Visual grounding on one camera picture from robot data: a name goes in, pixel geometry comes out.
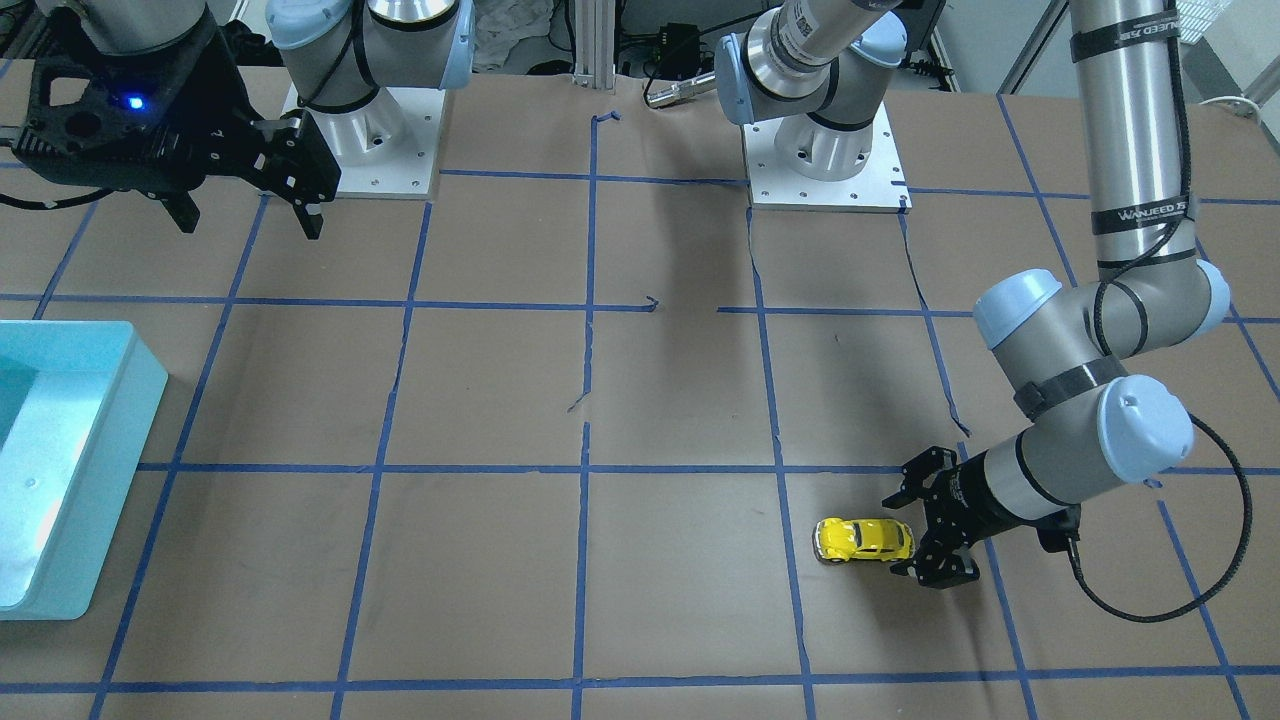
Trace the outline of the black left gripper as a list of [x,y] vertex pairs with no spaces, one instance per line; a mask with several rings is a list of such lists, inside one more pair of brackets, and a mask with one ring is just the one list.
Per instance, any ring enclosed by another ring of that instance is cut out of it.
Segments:
[[901,466],[899,489],[882,500],[884,509],[925,501],[925,547],[891,562],[890,571],[937,591],[978,582],[973,546],[1011,528],[1011,514],[989,488],[987,456],[959,466],[957,459],[954,448],[931,446]]

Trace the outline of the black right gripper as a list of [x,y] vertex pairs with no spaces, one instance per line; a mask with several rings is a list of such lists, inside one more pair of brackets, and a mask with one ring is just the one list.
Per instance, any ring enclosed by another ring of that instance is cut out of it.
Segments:
[[243,23],[196,20],[134,55],[100,51],[79,20],[49,28],[20,124],[23,164],[60,184],[150,193],[184,234],[201,219],[189,192],[234,176],[291,202],[303,236],[320,238],[340,167],[305,111],[255,109],[239,59],[266,44]]

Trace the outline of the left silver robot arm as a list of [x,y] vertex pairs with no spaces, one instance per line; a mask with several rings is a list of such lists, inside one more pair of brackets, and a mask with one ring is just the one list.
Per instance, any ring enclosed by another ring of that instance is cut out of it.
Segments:
[[1029,427],[965,462],[929,448],[904,466],[884,506],[920,501],[925,528],[890,569],[924,587],[975,580],[972,546],[1016,527],[1068,547],[1084,502],[1181,462],[1189,413],[1124,361],[1207,333],[1231,301],[1196,249],[1175,3],[1074,1],[1070,18],[1098,278],[1070,288],[1033,269],[975,302]]

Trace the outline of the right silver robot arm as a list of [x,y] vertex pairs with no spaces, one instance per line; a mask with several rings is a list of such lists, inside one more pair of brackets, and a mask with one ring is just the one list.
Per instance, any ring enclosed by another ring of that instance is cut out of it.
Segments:
[[56,47],[35,63],[26,118],[3,128],[3,146],[84,195],[27,208],[132,191],[186,233],[201,218],[192,192],[227,176],[282,199],[317,238],[346,172],[413,155],[417,136],[394,90],[462,88],[472,70],[470,1],[270,1],[270,41],[294,88],[294,106],[270,119],[205,1],[38,9]]

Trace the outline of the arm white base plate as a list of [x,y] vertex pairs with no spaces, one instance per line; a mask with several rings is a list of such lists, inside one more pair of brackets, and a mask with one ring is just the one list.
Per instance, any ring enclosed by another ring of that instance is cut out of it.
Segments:
[[340,165],[338,199],[430,200],[451,92],[383,88],[365,108],[315,114]]
[[897,213],[913,209],[887,106],[870,126],[836,131],[796,115],[742,127],[756,210]]

